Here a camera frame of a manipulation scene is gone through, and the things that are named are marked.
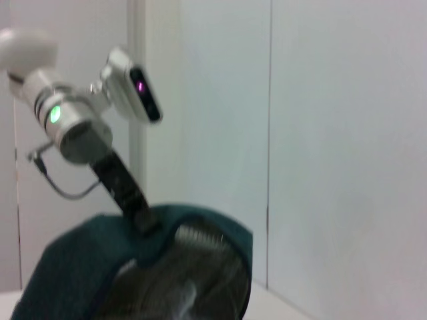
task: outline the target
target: silver cylinder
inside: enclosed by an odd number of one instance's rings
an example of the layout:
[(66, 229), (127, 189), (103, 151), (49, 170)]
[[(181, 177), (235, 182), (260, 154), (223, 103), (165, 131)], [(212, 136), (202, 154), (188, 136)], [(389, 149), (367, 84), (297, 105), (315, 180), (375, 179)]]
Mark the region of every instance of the silver cylinder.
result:
[(109, 153), (111, 129), (91, 101), (53, 70), (39, 69), (25, 80), (24, 96), (62, 156), (74, 164), (94, 163)]

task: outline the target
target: dark green hat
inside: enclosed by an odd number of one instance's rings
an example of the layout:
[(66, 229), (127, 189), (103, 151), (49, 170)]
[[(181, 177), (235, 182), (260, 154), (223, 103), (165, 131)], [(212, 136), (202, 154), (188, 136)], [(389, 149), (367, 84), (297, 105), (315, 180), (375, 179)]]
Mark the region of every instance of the dark green hat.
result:
[(209, 209), (151, 208), (141, 235), (98, 215), (52, 242), (12, 320), (236, 320), (250, 297), (252, 234)]

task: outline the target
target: white wall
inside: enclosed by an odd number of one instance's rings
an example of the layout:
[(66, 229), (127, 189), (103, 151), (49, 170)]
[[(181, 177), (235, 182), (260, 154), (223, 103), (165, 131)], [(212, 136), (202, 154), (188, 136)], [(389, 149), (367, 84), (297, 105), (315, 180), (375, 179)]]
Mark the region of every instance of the white wall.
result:
[(427, 315), (427, 3), (273, 4), (270, 287), (325, 320)]
[(146, 3), (149, 76), (164, 110), (147, 128), (147, 195), (213, 207), (254, 231), (266, 281), (269, 1)]
[[(126, 44), (126, 13), (126, 1), (11, 1), (12, 26), (44, 29), (58, 39), (58, 70), (79, 86), (98, 78), (113, 46)], [(69, 202), (60, 198), (25, 159), (28, 150), (47, 140), (43, 130), (28, 106), (18, 104), (16, 114), (21, 260), (25, 285), (44, 247), (56, 236), (100, 211), (119, 211), (103, 187), (82, 201)], [(111, 125), (115, 148), (128, 163), (127, 122), (114, 110), (108, 111), (105, 119)], [(45, 163), (49, 174), (66, 191), (82, 191), (95, 181), (88, 168), (65, 163), (56, 150), (46, 154)]]
[[(0, 1), (0, 29), (10, 26), (8, 1)], [(18, 289), (19, 238), (13, 100), (0, 76), (0, 291)]]

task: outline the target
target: gray cable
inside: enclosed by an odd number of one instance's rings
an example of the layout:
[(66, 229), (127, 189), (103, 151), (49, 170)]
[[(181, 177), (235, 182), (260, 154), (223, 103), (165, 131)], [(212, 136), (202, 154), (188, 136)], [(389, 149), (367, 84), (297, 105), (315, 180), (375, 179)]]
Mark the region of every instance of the gray cable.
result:
[(88, 194), (90, 194), (101, 182), (97, 181), (95, 182), (93, 185), (91, 185), (89, 188), (87, 188), (85, 191), (83, 191), (82, 193), (77, 193), (75, 195), (72, 195), (70, 193), (66, 193), (64, 192), (61, 188), (59, 188), (52, 180), (52, 178), (50, 178), (50, 176), (48, 174), (44, 175), (47, 182), (49, 182), (49, 184), (51, 185), (51, 187), (62, 197), (62, 198), (66, 198), (68, 200), (80, 200), (84, 197), (86, 197)]
[(40, 170), (40, 173), (46, 178), (47, 182), (51, 185), (53, 190), (55, 190), (62, 198), (68, 200), (80, 200), (90, 194), (101, 182), (96, 181), (93, 185), (87, 188), (85, 191), (72, 195), (70, 193), (64, 192), (60, 187), (53, 182), (52, 178), (47, 174), (47, 169), (43, 159), (41, 158), (41, 154), (39, 152), (34, 152), (31, 156), (31, 161), (34, 162), (35, 166)]

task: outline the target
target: white knob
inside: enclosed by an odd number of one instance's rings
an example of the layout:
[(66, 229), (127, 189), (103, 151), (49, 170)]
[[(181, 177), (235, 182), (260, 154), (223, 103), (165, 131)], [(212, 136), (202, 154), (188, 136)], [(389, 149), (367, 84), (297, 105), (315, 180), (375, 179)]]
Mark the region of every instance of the white knob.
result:
[(57, 43), (42, 31), (4, 29), (0, 31), (0, 71), (24, 80), (40, 67), (54, 67)]

